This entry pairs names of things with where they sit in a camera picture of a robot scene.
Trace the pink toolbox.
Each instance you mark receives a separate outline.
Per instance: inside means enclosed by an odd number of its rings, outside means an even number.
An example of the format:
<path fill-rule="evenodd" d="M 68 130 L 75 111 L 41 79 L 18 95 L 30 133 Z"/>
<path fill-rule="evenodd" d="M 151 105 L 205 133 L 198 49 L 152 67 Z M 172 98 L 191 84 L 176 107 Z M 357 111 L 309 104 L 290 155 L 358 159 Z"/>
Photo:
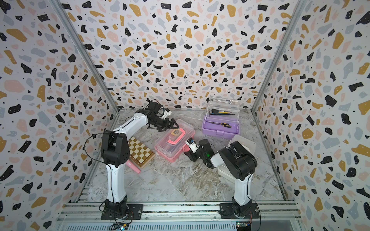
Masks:
<path fill-rule="evenodd" d="M 190 151 L 186 141 L 194 138 L 196 133 L 194 127 L 185 121 L 178 119 L 176 122 L 179 128 L 167 130 L 157 139 L 155 145 L 156 153 L 171 163 L 175 162 L 182 153 Z"/>

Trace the white toolbox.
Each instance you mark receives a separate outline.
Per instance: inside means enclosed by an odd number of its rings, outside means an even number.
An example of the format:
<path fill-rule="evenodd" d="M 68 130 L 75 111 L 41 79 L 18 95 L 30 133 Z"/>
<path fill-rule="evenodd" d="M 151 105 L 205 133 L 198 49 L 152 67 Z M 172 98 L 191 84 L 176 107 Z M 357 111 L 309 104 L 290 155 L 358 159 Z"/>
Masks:
<path fill-rule="evenodd" d="M 250 175 L 255 173 L 258 166 L 253 155 L 255 149 L 255 142 L 240 135 L 235 135 L 229 145 L 220 149 L 217 153 L 223 161 L 221 165 L 225 165 L 229 175 L 236 180 L 244 181 L 245 179 L 251 180 Z"/>

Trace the purple toolbox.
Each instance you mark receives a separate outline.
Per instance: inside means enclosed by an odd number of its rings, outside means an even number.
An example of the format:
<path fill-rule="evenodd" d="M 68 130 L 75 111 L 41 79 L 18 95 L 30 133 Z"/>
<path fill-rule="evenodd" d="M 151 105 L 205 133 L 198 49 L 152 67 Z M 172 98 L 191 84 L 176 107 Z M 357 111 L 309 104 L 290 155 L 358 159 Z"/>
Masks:
<path fill-rule="evenodd" d="M 210 115 L 211 109 L 218 109 L 220 111 L 228 111 L 235 113 L 235 116 L 214 116 Z M 202 132 L 205 135 L 221 137 L 231 140 L 235 135 L 240 134 L 240 104 L 237 100 L 210 97 L 206 108 L 206 114 L 202 124 Z M 210 124 L 211 122 L 228 123 L 232 128 L 226 128 L 220 125 Z"/>

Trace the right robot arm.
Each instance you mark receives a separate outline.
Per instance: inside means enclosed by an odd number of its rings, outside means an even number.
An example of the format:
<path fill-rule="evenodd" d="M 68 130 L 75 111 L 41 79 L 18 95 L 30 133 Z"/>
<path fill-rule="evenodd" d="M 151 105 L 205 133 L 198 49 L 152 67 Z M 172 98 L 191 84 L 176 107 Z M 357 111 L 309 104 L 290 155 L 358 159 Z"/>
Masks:
<path fill-rule="evenodd" d="M 185 155 L 193 162 L 201 159 L 208 168 L 216 168 L 225 165 L 235 179 L 235 192 L 232 198 L 232 211 L 222 212 L 222 215 L 235 215 L 244 218 L 251 214 L 252 199 L 250 186 L 252 176 L 257 167 L 256 158 L 248 149 L 238 141 L 214 152 L 213 146 L 207 139 L 198 143 L 193 138 L 186 141 L 189 151 Z"/>

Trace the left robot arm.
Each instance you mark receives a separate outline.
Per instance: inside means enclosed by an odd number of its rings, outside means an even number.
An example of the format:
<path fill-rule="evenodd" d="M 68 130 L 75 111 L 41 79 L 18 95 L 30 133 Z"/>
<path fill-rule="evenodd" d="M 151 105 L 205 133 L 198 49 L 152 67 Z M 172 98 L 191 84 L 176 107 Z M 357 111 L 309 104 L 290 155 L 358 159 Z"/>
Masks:
<path fill-rule="evenodd" d="M 155 128 L 159 132 L 178 129 L 175 119 L 161 118 L 153 112 L 136 113 L 114 131 L 102 135 L 101 158 L 108 172 L 108 195 L 105 208 L 125 211 L 127 195 L 124 188 L 124 169 L 130 157 L 129 139 L 142 127 Z"/>

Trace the screwdriver in purple box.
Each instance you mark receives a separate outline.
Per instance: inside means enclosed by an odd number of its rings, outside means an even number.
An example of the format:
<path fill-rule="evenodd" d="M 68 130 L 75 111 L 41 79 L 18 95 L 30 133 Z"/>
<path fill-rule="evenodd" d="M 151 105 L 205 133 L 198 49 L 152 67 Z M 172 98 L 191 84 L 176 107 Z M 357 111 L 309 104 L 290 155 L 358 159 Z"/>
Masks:
<path fill-rule="evenodd" d="M 215 125 L 220 125 L 220 126 L 223 126 L 223 127 L 226 127 L 226 128 L 232 128 L 232 126 L 231 126 L 231 125 L 229 125 L 228 123 L 222 123 L 222 122 L 211 122 L 211 121 L 207 121 L 207 123 L 215 124 Z"/>

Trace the wooden checkerboard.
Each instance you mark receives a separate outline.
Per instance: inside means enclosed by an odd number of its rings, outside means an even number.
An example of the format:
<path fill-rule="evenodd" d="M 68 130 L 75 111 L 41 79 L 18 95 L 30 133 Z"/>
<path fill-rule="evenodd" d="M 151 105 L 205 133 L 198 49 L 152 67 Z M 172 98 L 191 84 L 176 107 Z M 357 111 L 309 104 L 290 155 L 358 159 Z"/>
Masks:
<path fill-rule="evenodd" d="M 155 157 L 155 152 L 135 137 L 130 138 L 128 144 L 130 148 L 129 160 L 140 170 L 145 168 Z"/>

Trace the tool set in purple tray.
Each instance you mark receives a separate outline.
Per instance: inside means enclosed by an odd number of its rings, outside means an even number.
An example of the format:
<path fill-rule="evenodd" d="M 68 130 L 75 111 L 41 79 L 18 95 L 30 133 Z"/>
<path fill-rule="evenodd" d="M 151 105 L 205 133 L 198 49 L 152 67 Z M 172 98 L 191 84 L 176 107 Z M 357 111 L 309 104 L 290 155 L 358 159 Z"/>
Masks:
<path fill-rule="evenodd" d="M 209 114 L 210 115 L 236 115 L 235 113 L 232 113 L 232 112 L 228 112 L 228 111 L 220 111 L 218 109 L 211 109 L 209 111 Z"/>

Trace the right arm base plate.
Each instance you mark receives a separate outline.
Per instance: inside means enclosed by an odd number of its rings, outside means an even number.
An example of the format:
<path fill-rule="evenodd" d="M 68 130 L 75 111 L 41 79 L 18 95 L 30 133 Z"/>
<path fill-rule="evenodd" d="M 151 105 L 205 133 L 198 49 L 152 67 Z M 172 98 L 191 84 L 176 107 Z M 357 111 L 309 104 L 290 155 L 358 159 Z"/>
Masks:
<path fill-rule="evenodd" d="M 219 214 L 222 219 L 251 219 L 260 218 L 260 212 L 256 203 L 248 203 L 240 206 L 238 203 L 221 203 Z"/>

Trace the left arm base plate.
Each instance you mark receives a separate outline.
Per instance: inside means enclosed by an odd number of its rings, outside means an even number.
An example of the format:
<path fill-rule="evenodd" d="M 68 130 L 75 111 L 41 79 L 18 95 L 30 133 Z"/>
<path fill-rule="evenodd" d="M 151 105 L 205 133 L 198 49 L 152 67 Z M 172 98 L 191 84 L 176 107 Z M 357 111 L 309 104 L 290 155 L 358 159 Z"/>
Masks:
<path fill-rule="evenodd" d="M 111 221 L 140 220 L 143 208 L 143 204 L 124 204 L 123 206 L 116 205 L 114 208 L 104 208 L 100 219 Z"/>

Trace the aluminium front rail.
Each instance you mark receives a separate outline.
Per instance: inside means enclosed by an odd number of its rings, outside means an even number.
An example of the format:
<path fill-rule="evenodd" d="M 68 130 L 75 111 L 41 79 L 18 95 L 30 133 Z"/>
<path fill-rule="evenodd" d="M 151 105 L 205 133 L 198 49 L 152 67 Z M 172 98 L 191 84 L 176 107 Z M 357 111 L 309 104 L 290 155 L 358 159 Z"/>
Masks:
<path fill-rule="evenodd" d="M 69 203 L 57 231 L 303 231 L 291 201 L 258 201 L 246 217 L 233 215 L 229 202 L 129 203 L 122 219 L 103 213 L 101 203 Z"/>

